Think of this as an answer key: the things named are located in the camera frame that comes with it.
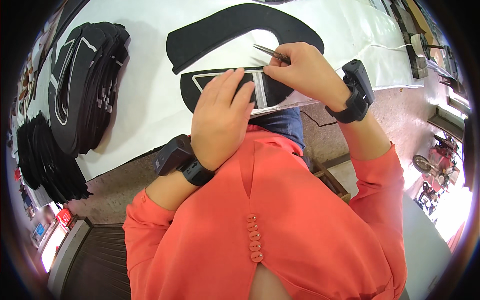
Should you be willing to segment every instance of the orange button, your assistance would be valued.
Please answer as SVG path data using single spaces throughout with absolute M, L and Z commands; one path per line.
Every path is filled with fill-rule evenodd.
M 250 234 L 248 236 L 250 237 L 250 240 L 259 240 L 260 239 L 260 232 L 258 232 L 258 231 L 250 232 Z
M 248 215 L 248 217 L 247 217 L 247 221 L 249 223 L 255 222 L 256 220 L 257 220 L 257 216 L 254 215 L 254 214 Z
M 259 263 L 264 259 L 264 254 L 261 252 L 254 252 L 252 253 L 251 258 L 254 263 Z
M 253 252 L 259 251 L 261 247 L 262 244 L 259 241 L 253 241 L 250 243 L 250 250 L 252 250 Z
M 257 225 L 257 223 L 255 223 L 255 222 L 253 222 L 253 223 L 248 223 L 247 229 L 248 229 L 248 231 L 250 231 L 250 232 L 251 232 L 251 231 L 255 231 L 255 230 L 258 229 L 258 225 Z

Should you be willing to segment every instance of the stack of black foam pieces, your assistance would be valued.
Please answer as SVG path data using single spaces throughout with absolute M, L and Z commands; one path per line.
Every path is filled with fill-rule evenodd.
M 77 157 L 100 143 L 110 123 L 129 37 L 120 24 L 85 23 L 58 45 L 48 106 L 53 136 L 66 154 Z
M 19 167 L 25 183 L 36 190 L 42 185 L 56 203 L 87 199 L 85 178 L 75 161 L 53 138 L 42 112 L 17 131 Z

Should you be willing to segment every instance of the hand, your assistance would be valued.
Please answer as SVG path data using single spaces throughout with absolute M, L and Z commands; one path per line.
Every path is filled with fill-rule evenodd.
M 272 58 L 264 73 L 299 91 L 303 95 L 323 102 L 335 112 L 347 108 L 345 102 L 350 90 L 317 48 L 307 43 L 283 44 L 276 52 L 290 57 L 291 65 Z
M 208 170 L 217 170 L 245 138 L 250 114 L 255 107 L 255 103 L 250 103 L 255 84 L 245 83 L 235 95 L 244 74 L 244 69 L 238 68 L 214 78 L 203 90 L 195 107 L 192 149 L 200 164 Z

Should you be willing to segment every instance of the red sign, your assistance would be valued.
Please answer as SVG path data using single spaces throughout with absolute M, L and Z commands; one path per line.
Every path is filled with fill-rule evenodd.
M 64 227 L 68 228 L 68 223 L 72 220 L 72 212 L 68 208 L 64 208 L 59 211 L 58 214 L 55 215 L 57 220 L 62 224 Z

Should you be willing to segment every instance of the blue jeans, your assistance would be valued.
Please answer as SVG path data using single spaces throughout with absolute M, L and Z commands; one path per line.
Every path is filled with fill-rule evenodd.
M 300 146 L 302 151 L 305 149 L 300 108 L 288 108 L 276 111 L 268 115 L 251 119 L 248 123 L 265 128 L 270 132 L 283 135 Z

